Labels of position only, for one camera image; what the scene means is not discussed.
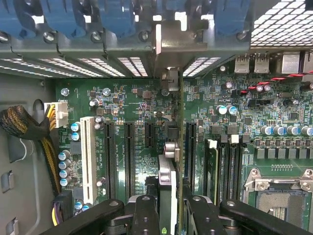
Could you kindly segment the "CPU socket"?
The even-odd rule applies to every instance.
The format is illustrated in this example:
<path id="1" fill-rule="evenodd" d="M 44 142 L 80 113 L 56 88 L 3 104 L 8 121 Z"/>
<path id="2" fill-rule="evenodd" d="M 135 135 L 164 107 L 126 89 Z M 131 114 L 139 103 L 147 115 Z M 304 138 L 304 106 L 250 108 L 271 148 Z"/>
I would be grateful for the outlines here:
<path id="1" fill-rule="evenodd" d="M 266 176 L 252 168 L 244 182 L 242 201 L 313 233 L 313 168 L 293 176 L 284 173 Z"/>

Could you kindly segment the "white expansion slot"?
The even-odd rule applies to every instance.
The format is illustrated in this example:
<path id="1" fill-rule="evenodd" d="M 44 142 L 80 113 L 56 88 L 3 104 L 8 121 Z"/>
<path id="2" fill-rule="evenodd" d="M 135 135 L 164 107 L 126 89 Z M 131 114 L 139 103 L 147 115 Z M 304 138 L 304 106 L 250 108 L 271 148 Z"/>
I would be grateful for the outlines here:
<path id="1" fill-rule="evenodd" d="M 83 200 L 85 204 L 93 204 L 97 198 L 94 124 L 94 117 L 80 118 Z"/>

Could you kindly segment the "short black expansion slot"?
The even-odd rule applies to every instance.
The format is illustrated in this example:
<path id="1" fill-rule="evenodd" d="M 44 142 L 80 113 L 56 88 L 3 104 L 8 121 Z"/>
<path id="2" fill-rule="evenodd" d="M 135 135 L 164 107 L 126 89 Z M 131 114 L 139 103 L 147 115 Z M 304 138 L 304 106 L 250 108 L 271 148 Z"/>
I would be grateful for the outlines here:
<path id="1" fill-rule="evenodd" d="M 145 147 L 155 146 L 155 124 L 153 122 L 145 123 Z"/>

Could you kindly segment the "green motherboard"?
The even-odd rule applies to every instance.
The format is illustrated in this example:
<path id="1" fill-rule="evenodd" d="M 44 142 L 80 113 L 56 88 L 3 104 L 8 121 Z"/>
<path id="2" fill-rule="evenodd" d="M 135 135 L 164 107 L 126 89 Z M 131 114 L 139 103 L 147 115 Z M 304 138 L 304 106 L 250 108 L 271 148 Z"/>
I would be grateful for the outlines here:
<path id="1" fill-rule="evenodd" d="M 300 52 L 299 72 L 282 74 L 282 57 Z M 268 54 L 269 73 L 255 73 L 255 54 L 249 73 L 235 73 L 235 61 L 204 76 L 208 65 L 194 65 L 185 78 L 185 118 L 201 127 L 197 154 L 202 175 L 194 192 L 183 184 L 184 216 L 191 195 L 208 197 L 219 206 L 223 200 L 242 201 L 243 186 L 254 167 L 266 176 L 298 175 L 313 168 L 313 51 Z M 171 117 L 171 102 L 160 93 L 154 78 L 66 79 L 56 85 L 58 100 L 68 104 L 68 125 L 59 130 L 61 186 L 72 194 L 74 214 L 109 199 L 106 185 L 104 123 L 114 122 L 116 199 L 126 205 L 134 196 L 156 200 L 158 212 L 158 157 L 164 145 L 164 122 Z M 94 117 L 97 198 L 84 203 L 80 118 Z M 126 200 L 124 123 L 135 127 L 135 194 Z M 155 124 L 155 146 L 145 147 L 145 123 Z"/>

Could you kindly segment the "white power connector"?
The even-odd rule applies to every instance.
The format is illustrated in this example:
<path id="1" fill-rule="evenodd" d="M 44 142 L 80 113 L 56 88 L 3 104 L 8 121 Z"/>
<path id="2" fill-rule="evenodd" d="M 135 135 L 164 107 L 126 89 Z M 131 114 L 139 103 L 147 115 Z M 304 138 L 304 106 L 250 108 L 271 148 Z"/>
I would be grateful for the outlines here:
<path id="1" fill-rule="evenodd" d="M 68 125 L 68 104 L 67 102 L 44 103 L 46 116 L 50 120 L 50 129 Z"/>

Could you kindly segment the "silver USB port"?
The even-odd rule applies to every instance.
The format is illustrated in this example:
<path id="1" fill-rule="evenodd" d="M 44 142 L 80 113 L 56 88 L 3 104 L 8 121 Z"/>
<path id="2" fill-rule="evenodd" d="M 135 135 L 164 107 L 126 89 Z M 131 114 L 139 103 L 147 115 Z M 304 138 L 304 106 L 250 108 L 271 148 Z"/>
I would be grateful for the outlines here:
<path id="1" fill-rule="evenodd" d="M 254 63 L 255 73 L 269 73 L 269 56 L 268 54 L 255 54 Z"/>
<path id="2" fill-rule="evenodd" d="M 235 59 L 235 73 L 248 74 L 249 73 L 249 63 L 250 63 L 250 55 L 243 54 L 239 55 Z"/>

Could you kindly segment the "silver network port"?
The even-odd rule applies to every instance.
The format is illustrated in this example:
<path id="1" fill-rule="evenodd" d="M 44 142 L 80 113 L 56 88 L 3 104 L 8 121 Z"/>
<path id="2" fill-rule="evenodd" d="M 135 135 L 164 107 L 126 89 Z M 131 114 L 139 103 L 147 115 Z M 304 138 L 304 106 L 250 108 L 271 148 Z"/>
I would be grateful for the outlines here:
<path id="1" fill-rule="evenodd" d="M 299 72 L 300 52 L 287 52 L 282 57 L 282 74 L 294 74 Z"/>

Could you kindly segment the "open black PC case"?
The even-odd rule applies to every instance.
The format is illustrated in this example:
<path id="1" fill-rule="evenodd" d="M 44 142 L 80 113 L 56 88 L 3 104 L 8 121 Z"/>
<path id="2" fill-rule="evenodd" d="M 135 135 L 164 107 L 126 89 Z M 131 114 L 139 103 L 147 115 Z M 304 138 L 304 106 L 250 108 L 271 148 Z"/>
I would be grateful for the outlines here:
<path id="1" fill-rule="evenodd" d="M 0 0 L 0 235 L 313 235 L 313 0 Z"/>

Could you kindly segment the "blue slot retainer clip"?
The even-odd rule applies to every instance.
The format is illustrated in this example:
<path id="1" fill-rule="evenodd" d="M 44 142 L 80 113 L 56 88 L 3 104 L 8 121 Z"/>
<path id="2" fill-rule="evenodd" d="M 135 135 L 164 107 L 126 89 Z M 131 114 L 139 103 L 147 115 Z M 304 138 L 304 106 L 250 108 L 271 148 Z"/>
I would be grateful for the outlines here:
<path id="1" fill-rule="evenodd" d="M 68 39 L 86 35 L 84 9 L 79 0 L 40 0 L 44 17 L 50 28 Z"/>
<path id="2" fill-rule="evenodd" d="M 251 0 L 214 0 L 215 32 L 230 36 L 244 29 Z"/>
<path id="3" fill-rule="evenodd" d="M 132 0 L 98 0 L 102 26 L 117 38 L 136 33 Z"/>
<path id="4" fill-rule="evenodd" d="M 36 36 L 34 7 L 25 0 L 0 0 L 0 31 L 19 40 Z"/>

